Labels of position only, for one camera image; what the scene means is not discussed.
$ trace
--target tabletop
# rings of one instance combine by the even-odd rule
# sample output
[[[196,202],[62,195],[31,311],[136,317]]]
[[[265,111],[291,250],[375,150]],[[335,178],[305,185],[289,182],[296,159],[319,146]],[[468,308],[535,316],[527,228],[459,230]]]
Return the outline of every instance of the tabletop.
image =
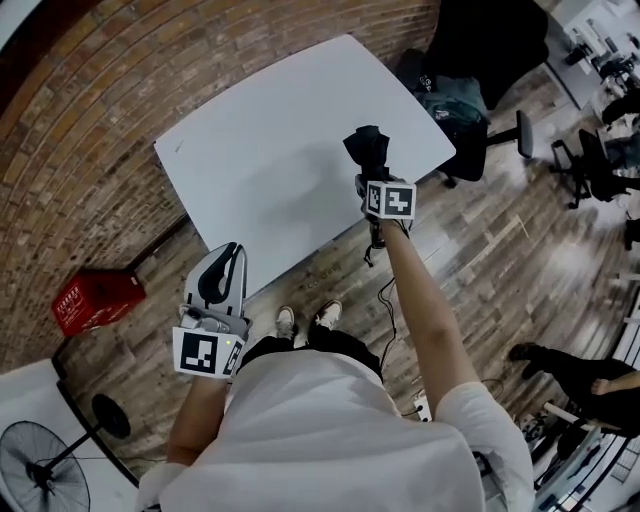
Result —
[[[343,139],[389,136],[392,174],[415,182],[455,154],[429,114],[351,36],[281,60],[162,135],[156,152],[210,250],[247,251],[250,296],[362,218]]]

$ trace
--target brick wall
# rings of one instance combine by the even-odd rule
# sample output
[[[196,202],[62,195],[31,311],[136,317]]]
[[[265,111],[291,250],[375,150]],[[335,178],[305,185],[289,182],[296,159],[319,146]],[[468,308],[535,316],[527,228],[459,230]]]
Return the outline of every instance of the brick wall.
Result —
[[[438,7],[104,0],[86,13],[0,118],[0,373],[53,354],[62,336],[50,304],[80,266],[126,266],[184,214],[152,149],[159,135],[251,73],[338,34],[385,63],[426,48]]]

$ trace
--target white sneaker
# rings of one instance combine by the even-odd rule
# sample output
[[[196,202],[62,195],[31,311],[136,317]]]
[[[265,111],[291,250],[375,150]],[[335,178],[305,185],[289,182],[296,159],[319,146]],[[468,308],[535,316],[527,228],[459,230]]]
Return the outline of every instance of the white sneaker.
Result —
[[[296,317],[293,314],[293,309],[289,306],[282,306],[276,318],[276,337],[293,340],[296,334],[295,323]]]
[[[331,300],[320,308],[313,321],[316,325],[332,330],[340,320],[341,315],[342,303],[338,300]]]

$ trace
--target black chair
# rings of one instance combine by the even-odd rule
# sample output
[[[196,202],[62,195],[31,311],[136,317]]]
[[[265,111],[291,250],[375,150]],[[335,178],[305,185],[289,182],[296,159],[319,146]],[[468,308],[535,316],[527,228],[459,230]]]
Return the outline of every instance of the black chair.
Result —
[[[580,205],[580,200],[595,197],[598,201],[610,202],[616,196],[628,194],[627,188],[638,190],[640,180],[637,178],[625,178],[614,174],[616,164],[607,157],[607,150],[599,135],[594,135],[586,130],[578,132],[583,155],[575,156],[562,140],[551,145],[555,165],[549,170],[554,174],[565,174],[573,178],[575,188],[574,200],[568,204],[570,210],[575,210]],[[563,168],[560,163],[558,150],[562,149],[570,162],[569,168]]]
[[[547,27],[546,13],[533,0],[443,0],[429,50],[407,50],[396,76],[414,95],[427,92],[429,77],[473,77],[493,110],[519,78],[547,59]],[[532,156],[531,123],[521,111],[516,128],[492,137],[486,122],[464,127],[455,120],[436,122],[456,148],[456,156],[440,167],[450,187],[454,178],[482,178],[488,146],[517,140],[520,154]]]

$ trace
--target shoe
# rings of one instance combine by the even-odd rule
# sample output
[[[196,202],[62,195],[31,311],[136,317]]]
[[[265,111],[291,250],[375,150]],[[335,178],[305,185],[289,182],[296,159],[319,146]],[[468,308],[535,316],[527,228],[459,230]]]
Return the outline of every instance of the shoe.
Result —
[[[292,340],[296,336],[296,317],[293,309],[282,306],[276,318],[276,337]]]
[[[535,343],[518,343],[509,351],[511,361],[528,361],[541,347]]]
[[[315,314],[313,318],[313,325],[326,327],[327,329],[332,330],[338,323],[338,320],[340,320],[341,315],[342,303],[338,300],[330,300]]]
[[[527,367],[522,371],[522,380],[529,380],[541,370],[542,368],[540,368],[537,363],[529,363]]]

